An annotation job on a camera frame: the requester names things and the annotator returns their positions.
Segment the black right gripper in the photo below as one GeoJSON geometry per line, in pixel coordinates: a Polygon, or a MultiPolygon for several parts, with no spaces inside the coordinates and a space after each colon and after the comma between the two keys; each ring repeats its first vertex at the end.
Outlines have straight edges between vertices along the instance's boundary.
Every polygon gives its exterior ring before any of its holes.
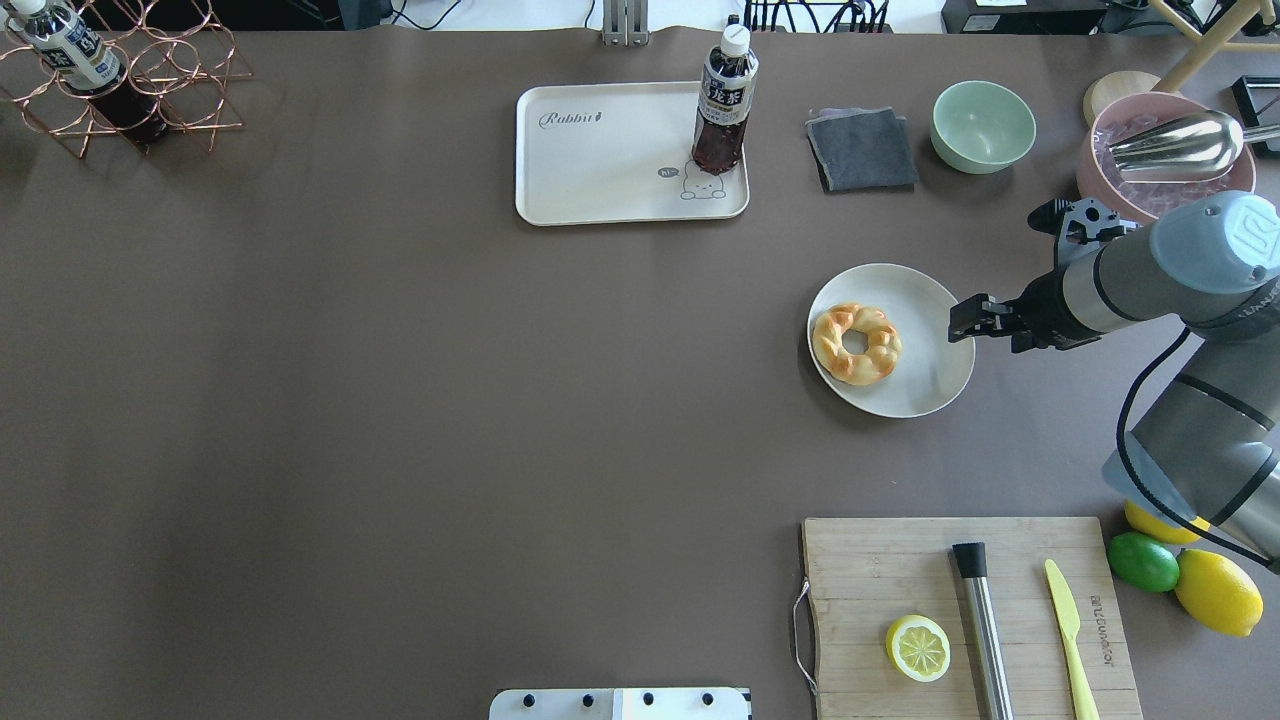
{"type": "Polygon", "coordinates": [[[1064,295],[1064,272],[1050,272],[1028,284],[1010,305],[988,293],[975,293],[950,310],[947,340],[1007,337],[1012,354],[1032,348],[1066,350],[1076,345],[1076,319],[1064,295]],[[1002,318],[1012,314],[1011,328],[1002,318]]]}

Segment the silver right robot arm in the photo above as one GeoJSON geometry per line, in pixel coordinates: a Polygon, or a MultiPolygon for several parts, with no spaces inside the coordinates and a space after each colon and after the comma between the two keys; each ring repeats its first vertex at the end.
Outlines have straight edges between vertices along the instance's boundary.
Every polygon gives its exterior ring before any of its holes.
{"type": "Polygon", "coordinates": [[[975,295],[951,309],[948,340],[1009,337],[1011,350],[1075,348],[1161,316],[1198,348],[1144,415],[1129,392],[1103,478],[1148,512],[1277,570],[1277,211],[1225,191],[1142,225],[1094,199],[1037,208],[1053,269],[1012,300],[975,295]]]}

